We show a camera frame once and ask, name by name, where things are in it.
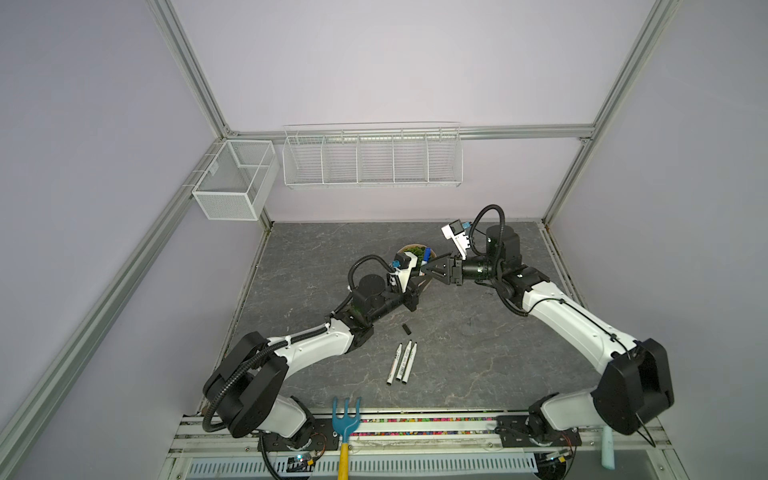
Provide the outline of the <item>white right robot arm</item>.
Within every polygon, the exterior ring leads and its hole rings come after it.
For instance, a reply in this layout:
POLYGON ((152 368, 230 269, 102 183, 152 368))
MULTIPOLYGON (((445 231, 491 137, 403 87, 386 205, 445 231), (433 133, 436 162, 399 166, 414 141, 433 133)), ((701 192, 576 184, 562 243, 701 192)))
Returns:
POLYGON ((608 427, 655 443, 647 424, 674 404, 666 349, 640 341, 598 318, 564 293, 540 270, 524 263, 518 234, 503 209, 485 206, 471 222, 441 229, 457 252, 428 261, 427 276, 447 285, 472 281, 492 289, 511 313, 543 322, 572 345, 600 375, 598 384, 572 393, 552 393, 528 409, 525 433, 546 445, 568 430, 608 427))

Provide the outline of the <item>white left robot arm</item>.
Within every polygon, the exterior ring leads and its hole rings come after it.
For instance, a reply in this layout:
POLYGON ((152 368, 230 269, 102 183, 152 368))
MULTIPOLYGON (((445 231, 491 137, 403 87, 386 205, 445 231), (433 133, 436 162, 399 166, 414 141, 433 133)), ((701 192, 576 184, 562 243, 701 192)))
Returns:
POLYGON ((415 311, 423 290, 422 264, 411 252, 397 254, 390 263, 366 255, 350 267, 347 296, 320 325, 284 336, 243 336, 203 387, 208 406, 202 429, 226 430, 234 438, 271 433, 305 443, 315 419, 298 399, 281 394, 285 380, 362 347, 373 336, 375 322, 398 308, 415 311))

